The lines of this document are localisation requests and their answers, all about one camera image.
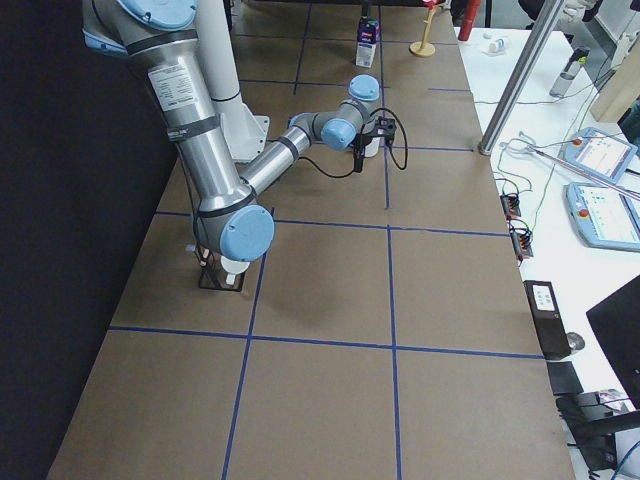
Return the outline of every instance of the black wall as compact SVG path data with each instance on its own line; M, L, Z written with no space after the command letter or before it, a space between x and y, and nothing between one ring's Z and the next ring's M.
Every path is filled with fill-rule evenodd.
M42 479L175 152L79 0L0 12L0 479Z

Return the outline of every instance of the white cylinder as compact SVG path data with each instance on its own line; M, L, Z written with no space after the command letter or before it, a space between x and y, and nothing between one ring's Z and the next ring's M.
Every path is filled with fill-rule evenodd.
M200 0L196 12L198 56L211 97L231 98L240 91L223 0Z
M489 44L489 52L504 52L510 45L511 41L509 40L509 37L498 37L495 40L492 40Z

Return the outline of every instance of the red object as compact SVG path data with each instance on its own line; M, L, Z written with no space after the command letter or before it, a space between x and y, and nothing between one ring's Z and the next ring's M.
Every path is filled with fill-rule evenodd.
M473 28L473 22L478 16L478 9L482 0L471 0L467 5L467 10L464 14L464 20L462 21L462 27L460 27L460 33L458 34L458 40L466 42L471 35L471 29Z
M429 10L433 10L438 5L444 2L445 0L422 0L422 3L424 4L424 6L427 7Z

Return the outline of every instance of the white pillar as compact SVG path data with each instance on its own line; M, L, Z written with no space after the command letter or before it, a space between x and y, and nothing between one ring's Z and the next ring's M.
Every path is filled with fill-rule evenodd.
M249 162L264 149L268 117L254 117L242 103L223 0L199 0L196 12L198 57L220 116L222 131L236 162Z

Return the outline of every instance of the water bottle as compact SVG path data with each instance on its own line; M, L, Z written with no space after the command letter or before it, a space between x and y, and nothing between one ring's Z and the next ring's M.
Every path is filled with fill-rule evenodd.
M582 65L587 61L588 55L589 49L586 47L579 47L573 51L571 57L569 57L569 61L560 72L560 75L558 75L558 78L556 78L551 90L549 90L549 95L559 98L563 97L567 93L571 82L573 82L573 79L578 75Z

